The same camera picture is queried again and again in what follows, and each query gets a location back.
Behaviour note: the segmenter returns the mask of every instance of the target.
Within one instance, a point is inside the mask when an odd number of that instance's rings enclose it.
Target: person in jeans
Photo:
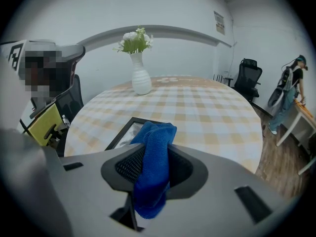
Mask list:
[[[290,66],[291,69],[296,69],[293,72],[293,81],[295,86],[292,87],[284,96],[281,106],[272,120],[269,122],[269,129],[272,134],[277,134],[277,127],[283,122],[284,118],[287,116],[288,111],[294,103],[295,98],[297,98],[299,92],[297,89],[297,85],[300,86],[300,93],[302,96],[301,104],[305,105],[305,96],[304,96],[304,88],[303,88],[303,69],[307,70],[306,67],[306,59],[303,55],[300,55]]]

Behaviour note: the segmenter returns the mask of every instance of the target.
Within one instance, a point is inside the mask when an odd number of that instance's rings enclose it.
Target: white shoe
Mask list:
[[[277,135],[277,131],[271,130],[271,128],[270,128],[270,123],[268,123],[268,129],[270,130],[270,132],[271,132],[272,134]]]

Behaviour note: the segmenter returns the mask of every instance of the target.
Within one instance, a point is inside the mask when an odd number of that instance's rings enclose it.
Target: picture frame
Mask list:
[[[132,117],[113,139],[113,141],[107,146],[105,151],[129,145],[132,139],[137,135],[139,130],[147,121],[150,121],[154,124],[162,124],[162,122],[159,121]]]

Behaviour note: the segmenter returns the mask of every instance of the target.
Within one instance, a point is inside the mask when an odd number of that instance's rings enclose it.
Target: jeans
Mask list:
[[[297,97],[297,95],[296,87],[291,88],[289,92],[285,93],[279,110],[269,122],[269,127],[272,131],[276,131],[277,127],[284,121],[284,118],[294,104],[294,99]]]

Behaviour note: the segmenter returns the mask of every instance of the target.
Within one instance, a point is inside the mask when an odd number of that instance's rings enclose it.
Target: checkered tablecloth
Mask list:
[[[94,97],[73,120],[65,156],[106,149],[132,118],[170,122],[176,145],[234,160],[255,172],[262,151],[260,118],[233,89],[195,77],[152,78],[153,90],[136,95],[131,83]]]

